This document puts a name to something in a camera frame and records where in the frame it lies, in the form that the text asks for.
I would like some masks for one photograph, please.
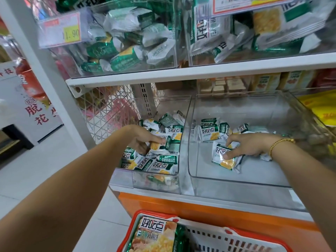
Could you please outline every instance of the orange panel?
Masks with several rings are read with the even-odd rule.
[[[183,219],[216,226],[231,226],[275,237],[286,242],[294,252],[332,252],[315,223],[309,221],[127,193],[120,193],[119,200],[131,216],[140,209],[176,214]]]

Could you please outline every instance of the bracelet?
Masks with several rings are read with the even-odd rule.
[[[274,143],[273,145],[272,145],[272,147],[269,149],[269,155],[272,157],[272,150],[273,150],[273,148],[275,147],[275,145],[277,145],[278,143],[280,143],[280,142],[282,142],[282,141],[290,141],[290,142],[292,142],[292,143],[294,143],[295,144],[295,140],[294,139],[290,139],[290,138],[286,138],[286,139],[282,139],[282,140],[278,140],[276,143]]]

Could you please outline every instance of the person's left arm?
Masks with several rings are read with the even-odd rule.
[[[162,143],[137,125],[122,127],[44,181],[0,220],[0,251],[72,251],[129,145]]]

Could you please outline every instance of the floor grout line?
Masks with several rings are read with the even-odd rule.
[[[101,220],[101,221],[106,221],[106,222],[110,222],[110,223],[113,223],[113,224],[117,224],[117,225],[123,225],[123,224],[118,224],[116,222],[112,222],[112,221],[108,221],[108,220],[104,220],[104,219],[100,219],[100,218],[97,218],[98,220]]]
[[[16,198],[13,198],[13,197],[10,197],[10,196],[6,196],[6,195],[0,195],[0,196],[20,201],[19,199],[16,199]]]

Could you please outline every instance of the floor tile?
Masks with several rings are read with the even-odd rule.
[[[0,169],[0,195],[22,200],[80,155],[65,127]]]
[[[20,201],[0,195],[0,219],[12,210]]]
[[[131,223],[131,217],[109,188],[107,188],[93,218],[127,226]]]
[[[127,226],[92,218],[73,252],[116,252]]]

